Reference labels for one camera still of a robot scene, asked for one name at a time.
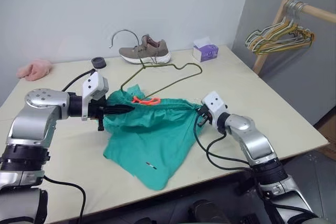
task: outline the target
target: wooden rack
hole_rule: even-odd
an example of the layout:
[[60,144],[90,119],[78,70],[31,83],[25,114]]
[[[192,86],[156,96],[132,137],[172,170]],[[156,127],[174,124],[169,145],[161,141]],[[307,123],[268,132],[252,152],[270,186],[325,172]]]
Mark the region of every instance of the wooden rack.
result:
[[[277,15],[275,16],[275,19],[273,21],[273,25],[281,22],[283,16],[285,15],[284,6],[289,0],[282,0],[280,7],[278,9]],[[305,5],[303,9],[301,10],[302,13],[310,14],[316,18],[323,19],[329,22],[336,23],[336,14],[327,12],[326,10],[322,10],[316,7],[313,7],[311,5]],[[254,63],[253,71],[259,75],[268,54],[264,55],[257,55],[257,60]]]

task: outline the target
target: white shoe sole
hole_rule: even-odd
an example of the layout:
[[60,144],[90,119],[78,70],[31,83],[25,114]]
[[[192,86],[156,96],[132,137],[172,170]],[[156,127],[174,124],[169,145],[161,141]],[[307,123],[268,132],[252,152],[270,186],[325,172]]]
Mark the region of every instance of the white shoe sole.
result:
[[[133,63],[133,64],[141,64],[140,59],[133,59],[133,58],[127,58],[123,55],[120,55],[124,60]],[[155,61],[155,57],[146,57],[146,58],[141,58],[143,63],[158,63],[158,64],[163,64],[163,63],[167,63],[170,61],[171,59],[171,55],[170,52],[168,52],[168,54],[166,54],[165,56],[160,56],[156,58]]]

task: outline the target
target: orange clip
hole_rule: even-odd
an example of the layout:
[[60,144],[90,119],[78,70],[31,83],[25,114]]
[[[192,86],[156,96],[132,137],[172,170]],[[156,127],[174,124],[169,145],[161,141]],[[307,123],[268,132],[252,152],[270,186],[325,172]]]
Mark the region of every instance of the orange clip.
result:
[[151,100],[140,100],[138,97],[133,96],[132,103],[140,103],[143,105],[156,105],[161,102],[161,99],[158,97],[152,98]]

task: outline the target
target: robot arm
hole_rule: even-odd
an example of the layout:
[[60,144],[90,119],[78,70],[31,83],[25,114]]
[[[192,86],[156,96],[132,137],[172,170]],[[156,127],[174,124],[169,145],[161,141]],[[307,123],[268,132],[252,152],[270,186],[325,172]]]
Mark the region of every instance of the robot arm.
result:
[[46,191],[32,188],[42,183],[43,165],[49,161],[56,121],[69,116],[98,119],[102,131],[104,114],[121,114],[134,108],[108,106],[107,80],[94,72],[83,83],[83,96],[50,89],[36,89],[25,96],[25,106],[15,117],[0,158],[0,223],[44,223]]
[[[312,212],[307,201],[288,175],[268,139],[256,129],[254,121],[246,116],[229,114],[227,106],[216,92],[211,92],[202,100],[200,114],[219,132],[227,131],[240,144],[249,166],[259,184],[262,197],[273,204],[299,207]],[[295,223],[303,218],[301,211],[276,208],[265,204],[272,223]]]

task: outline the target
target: beige sneaker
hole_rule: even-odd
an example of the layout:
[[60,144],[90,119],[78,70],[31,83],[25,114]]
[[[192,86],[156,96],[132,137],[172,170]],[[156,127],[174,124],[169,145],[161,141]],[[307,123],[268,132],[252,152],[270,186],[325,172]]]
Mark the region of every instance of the beige sneaker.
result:
[[148,34],[142,36],[142,44],[135,47],[122,47],[119,49],[119,54],[126,61],[133,64],[143,63],[167,63],[170,61],[171,55],[167,49],[167,44],[164,40],[159,42],[154,41]]

